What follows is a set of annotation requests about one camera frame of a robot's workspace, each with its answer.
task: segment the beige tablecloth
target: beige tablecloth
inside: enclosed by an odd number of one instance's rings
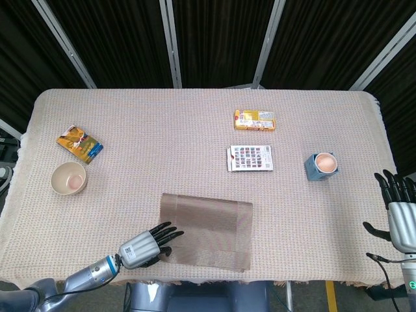
[[[274,111],[271,133],[236,131],[235,109]],[[86,188],[59,196],[52,171],[76,161],[56,138],[71,124],[103,151]],[[228,172],[226,148],[271,145],[273,172]],[[304,161],[331,151],[340,173],[308,182]],[[116,281],[384,280],[365,256],[399,254],[369,235],[387,229],[373,178],[395,171],[380,110],[364,92],[295,90],[49,90],[34,105],[0,218],[0,279],[26,287],[64,280],[115,254],[159,221],[163,192],[253,203],[251,269],[244,273],[170,263],[122,269]],[[400,267],[387,265],[393,284]]]

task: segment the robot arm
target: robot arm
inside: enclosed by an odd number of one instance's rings
[[[170,255],[170,247],[162,245],[183,234],[165,222],[145,231],[120,246],[120,255],[108,255],[72,274],[65,280],[64,291],[58,294],[53,279],[41,279],[22,291],[0,291],[0,311],[51,312],[62,309],[78,293],[96,290],[110,283],[122,266],[132,270],[157,263],[160,254]]]
[[[371,253],[367,255],[375,261],[401,264],[411,311],[416,312],[416,184],[387,170],[383,173],[387,181],[380,174],[374,176],[382,190],[390,232],[374,229],[368,222],[363,225],[370,234],[391,241],[404,254],[404,260],[389,261]]]

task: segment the beige bowl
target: beige bowl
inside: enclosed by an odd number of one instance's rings
[[[60,195],[77,194],[85,188],[86,171],[78,162],[65,162],[52,174],[52,189]]]

